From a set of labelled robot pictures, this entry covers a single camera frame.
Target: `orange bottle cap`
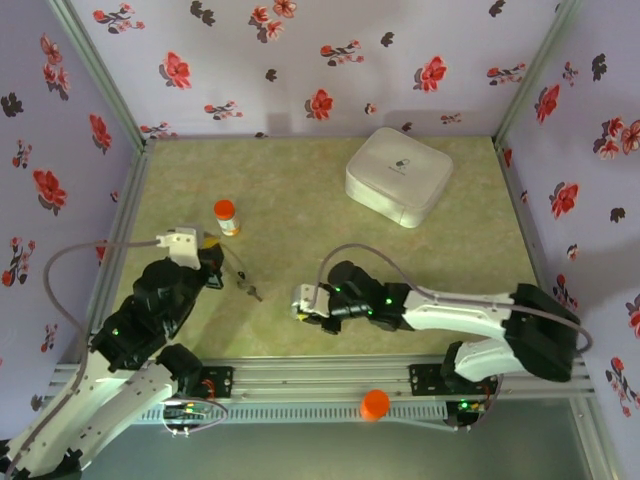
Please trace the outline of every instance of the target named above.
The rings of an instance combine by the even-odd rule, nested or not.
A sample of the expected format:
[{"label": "orange bottle cap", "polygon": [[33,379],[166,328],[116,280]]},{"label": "orange bottle cap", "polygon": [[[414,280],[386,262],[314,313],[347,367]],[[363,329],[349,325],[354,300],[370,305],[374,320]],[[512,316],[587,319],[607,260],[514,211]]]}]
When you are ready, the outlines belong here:
[{"label": "orange bottle cap", "polygon": [[389,395],[382,390],[371,390],[367,393],[360,405],[362,418],[368,422],[376,422],[384,417],[391,408]]},{"label": "orange bottle cap", "polygon": [[230,220],[236,214],[236,208],[231,200],[220,200],[213,206],[213,213],[220,220]]}]

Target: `floral wallpaper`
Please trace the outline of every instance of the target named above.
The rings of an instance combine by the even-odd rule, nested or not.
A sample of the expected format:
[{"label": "floral wallpaper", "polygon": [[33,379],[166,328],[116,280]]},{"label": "floral wallpaper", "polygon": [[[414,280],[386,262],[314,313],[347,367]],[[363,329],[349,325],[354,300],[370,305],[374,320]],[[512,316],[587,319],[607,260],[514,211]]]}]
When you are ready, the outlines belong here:
[{"label": "floral wallpaper", "polygon": [[585,360],[628,478],[640,470],[639,16],[634,0],[585,0],[503,145],[543,280],[595,338]]},{"label": "floral wallpaper", "polygon": [[[382,126],[411,135],[492,135],[558,6],[71,3],[145,138],[369,135]],[[554,92],[543,95],[541,121]]]},{"label": "floral wallpaper", "polygon": [[[47,2],[2,8],[0,438],[9,438],[37,415],[74,339],[44,292],[45,263],[65,246],[109,236],[134,150]],[[51,272],[77,318],[101,259],[89,249]]]}]

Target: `black bracket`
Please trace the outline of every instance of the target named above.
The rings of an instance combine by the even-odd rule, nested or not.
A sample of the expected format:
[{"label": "black bracket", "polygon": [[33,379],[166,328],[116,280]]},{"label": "black bracket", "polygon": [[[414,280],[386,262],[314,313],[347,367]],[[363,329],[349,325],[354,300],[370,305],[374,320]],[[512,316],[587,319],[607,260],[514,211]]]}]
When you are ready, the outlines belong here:
[{"label": "black bracket", "polygon": [[233,367],[202,367],[190,395],[210,400],[231,398],[232,388]]},{"label": "black bracket", "polygon": [[411,395],[423,397],[431,395],[493,395],[498,387],[498,379],[485,378],[481,382],[469,382],[449,386],[445,383],[440,370],[441,363],[423,363],[409,365],[409,385]]}]

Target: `small bottle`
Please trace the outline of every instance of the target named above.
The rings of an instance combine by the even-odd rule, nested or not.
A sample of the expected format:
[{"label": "small bottle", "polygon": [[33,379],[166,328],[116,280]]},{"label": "small bottle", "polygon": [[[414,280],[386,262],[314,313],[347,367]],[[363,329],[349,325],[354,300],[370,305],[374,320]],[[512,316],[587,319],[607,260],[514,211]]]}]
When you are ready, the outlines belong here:
[{"label": "small bottle", "polygon": [[236,216],[236,207],[231,200],[220,200],[213,206],[222,233],[228,236],[237,235],[240,232],[240,222]]}]

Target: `white box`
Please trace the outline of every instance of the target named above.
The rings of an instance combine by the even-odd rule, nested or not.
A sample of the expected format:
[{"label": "white box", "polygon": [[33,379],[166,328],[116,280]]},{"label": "white box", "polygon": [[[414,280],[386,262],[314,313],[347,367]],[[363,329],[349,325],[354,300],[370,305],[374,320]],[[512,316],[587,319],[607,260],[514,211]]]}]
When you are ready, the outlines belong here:
[{"label": "white box", "polygon": [[415,228],[434,207],[453,161],[392,128],[380,128],[347,164],[345,189],[355,201]]}]

